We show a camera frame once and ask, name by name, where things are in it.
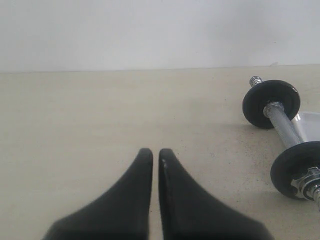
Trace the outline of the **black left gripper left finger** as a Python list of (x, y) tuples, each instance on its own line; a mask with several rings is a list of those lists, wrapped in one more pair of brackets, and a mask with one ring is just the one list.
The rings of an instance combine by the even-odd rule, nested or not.
[(147, 240), (153, 153), (138, 151), (122, 177), (103, 195), (54, 222), (45, 240)]

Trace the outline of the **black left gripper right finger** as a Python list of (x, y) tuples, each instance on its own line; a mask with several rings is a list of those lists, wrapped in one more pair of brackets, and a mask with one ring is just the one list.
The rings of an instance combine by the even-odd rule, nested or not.
[(219, 201), (184, 169), (170, 148), (158, 157), (158, 195), (165, 240), (268, 240), (264, 224)]

